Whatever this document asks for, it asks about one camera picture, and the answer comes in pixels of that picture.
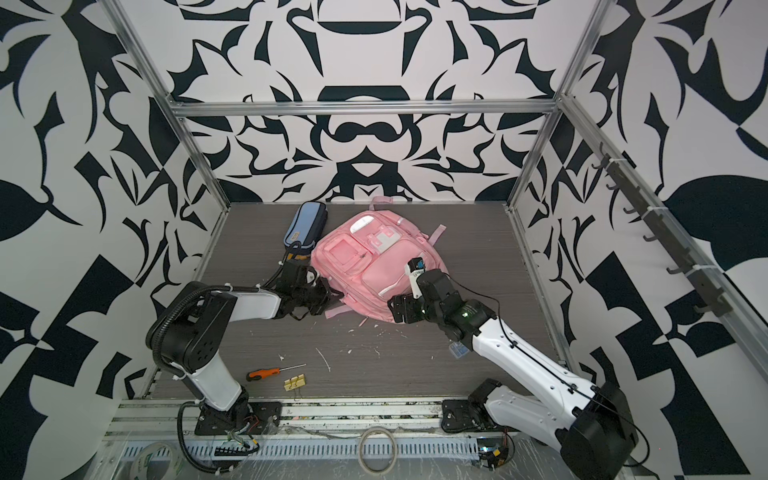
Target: wood grain surface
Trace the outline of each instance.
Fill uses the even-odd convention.
[[[252,286],[269,278],[285,252],[282,238],[297,208],[233,205],[203,281]],[[432,233],[441,223],[446,225],[435,248],[451,276],[499,299],[502,319],[545,355],[557,359],[502,204],[396,204],[387,208],[425,233]],[[325,233],[364,210],[364,205],[329,205]],[[475,297],[459,291],[465,299]],[[492,300],[478,299],[496,308]],[[449,352],[451,342],[435,324],[368,319],[359,326],[362,318],[344,313],[332,319],[308,316],[300,322],[286,317],[231,323],[220,346],[221,357],[252,396],[291,397],[293,393],[285,392],[283,381],[300,373],[307,382],[300,391],[303,397],[465,396],[489,377],[525,393],[503,370],[474,353],[455,359]],[[300,363],[307,365],[245,382],[249,371]],[[187,398],[191,394],[164,373],[152,397]]]

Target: aluminum rail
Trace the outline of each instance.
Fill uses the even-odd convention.
[[[174,115],[181,118],[241,115],[549,113],[554,110],[554,100],[522,98],[518,100],[171,102],[170,109]]]

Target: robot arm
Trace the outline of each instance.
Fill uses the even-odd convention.
[[[269,290],[190,282],[150,328],[146,345],[157,366],[204,403],[204,415],[219,419],[222,430],[238,430],[246,424],[248,397],[219,356],[227,324],[293,316],[298,306],[317,315],[339,296],[326,279],[295,260],[283,264]]]
[[[406,273],[419,297],[389,301],[396,321],[437,323],[448,338],[491,360],[535,399],[486,380],[470,397],[471,408],[497,425],[512,427],[558,450],[579,478],[615,478],[637,444],[627,399],[618,387],[598,388],[550,360],[477,300],[464,301],[440,270],[413,259]]]

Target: screwdriver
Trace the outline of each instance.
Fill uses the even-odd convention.
[[[306,366],[306,363],[302,363],[301,365],[296,366],[289,366],[285,369],[265,369],[265,370],[257,370],[256,372],[251,372],[248,375],[246,375],[245,380],[252,381],[252,380],[261,380],[262,378],[266,376],[272,376],[277,375],[278,373],[282,372],[283,370],[290,370],[290,369],[297,369],[300,366]]]

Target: patterned backdrop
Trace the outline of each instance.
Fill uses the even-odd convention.
[[[551,98],[594,0],[137,0],[179,101]],[[232,201],[506,200],[540,114],[198,118]]]
[[[93,0],[2,0],[0,69],[0,465],[63,478],[220,209]]]
[[[232,201],[506,200],[542,114],[188,122]]]
[[[620,0],[574,90],[763,316],[766,22],[761,0]]]
[[[168,90],[183,101],[551,98],[593,5],[124,2]]]
[[[619,0],[575,94],[765,316],[764,2]],[[558,125],[518,211],[581,369],[617,382],[657,478],[766,478],[768,386],[573,126]],[[641,443],[634,457],[642,459]]]

